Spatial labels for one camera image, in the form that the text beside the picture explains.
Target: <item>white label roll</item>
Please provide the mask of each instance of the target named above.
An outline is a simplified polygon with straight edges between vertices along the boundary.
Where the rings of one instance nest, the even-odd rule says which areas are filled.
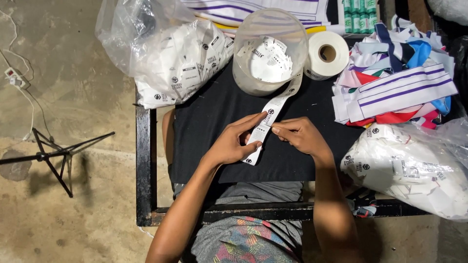
[[[348,61],[348,44],[340,35],[330,31],[318,32],[309,38],[304,74],[313,80],[326,80],[342,72]]]

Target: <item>stained floor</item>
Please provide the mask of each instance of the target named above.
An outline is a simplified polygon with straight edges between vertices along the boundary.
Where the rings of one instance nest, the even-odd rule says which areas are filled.
[[[12,50],[30,61],[25,74],[34,127],[58,144],[116,134],[73,156],[64,180],[69,198],[43,162],[0,167],[0,263],[143,262],[151,238],[135,225],[135,101],[133,80],[109,60],[94,36],[100,0],[0,0],[18,24]],[[0,16],[0,47],[13,26]],[[22,61],[6,54],[26,72]],[[7,66],[0,60],[0,70]],[[162,115],[157,111],[158,129]],[[32,107],[0,79],[0,156],[35,154]],[[157,147],[158,204],[172,190],[162,144]],[[58,166],[60,159],[54,159]],[[463,262],[468,225],[417,216],[357,220],[368,262]],[[155,228],[145,228],[154,232]],[[305,262],[323,262],[313,225],[304,224]]]

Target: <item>tripod stand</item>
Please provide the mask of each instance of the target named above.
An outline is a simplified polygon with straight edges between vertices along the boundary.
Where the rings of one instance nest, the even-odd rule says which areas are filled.
[[[50,141],[49,139],[47,139],[44,135],[42,135],[40,132],[38,132],[35,128],[32,128],[32,132],[34,134],[34,137],[36,138],[37,146],[39,147],[40,152],[36,153],[36,155],[23,156],[23,157],[17,157],[17,158],[9,158],[9,159],[2,159],[2,160],[0,160],[0,165],[15,163],[15,162],[21,162],[21,161],[32,161],[32,160],[45,161],[45,163],[47,163],[47,165],[52,170],[55,177],[60,182],[60,184],[63,186],[63,188],[65,189],[66,193],[68,194],[68,196],[70,198],[73,197],[73,194],[68,189],[65,182],[62,180],[63,170],[65,168],[65,163],[66,163],[67,156],[71,155],[71,151],[77,149],[80,146],[83,146],[83,145],[85,145],[87,143],[91,143],[91,142],[96,143],[96,142],[98,142],[98,141],[100,141],[102,139],[105,139],[105,138],[115,134],[115,132],[113,131],[111,133],[96,137],[94,139],[90,139],[90,140],[80,142],[80,143],[77,143],[75,145],[63,148],[61,146],[58,146],[54,142]],[[56,151],[51,152],[51,153],[46,153],[44,151],[44,147],[43,147],[42,144],[45,144],[45,145],[55,149]],[[62,169],[60,170],[60,174],[57,172],[55,167],[52,165],[51,161],[49,161],[49,158],[58,157],[58,156],[63,156]]]

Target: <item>transparent plastic bag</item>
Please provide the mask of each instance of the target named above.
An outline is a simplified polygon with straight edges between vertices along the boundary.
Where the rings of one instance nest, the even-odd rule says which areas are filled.
[[[95,34],[117,68],[135,78],[147,109],[186,101],[234,49],[179,0],[103,0]]]
[[[355,183],[419,209],[468,221],[468,119],[436,130],[412,124],[366,129],[340,163]]]

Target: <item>clear plastic container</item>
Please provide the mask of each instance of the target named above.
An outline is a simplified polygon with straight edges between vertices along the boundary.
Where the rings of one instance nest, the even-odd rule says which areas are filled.
[[[286,55],[292,60],[291,77],[282,82],[265,82],[252,77],[249,56],[239,57],[237,53],[246,40],[259,39],[261,35],[273,37],[286,46]],[[299,72],[302,72],[307,58],[309,42],[306,29],[292,14],[279,8],[265,8],[249,14],[239,26],[234,39],[233,76],[236,84],[249,95],[271,94]]]

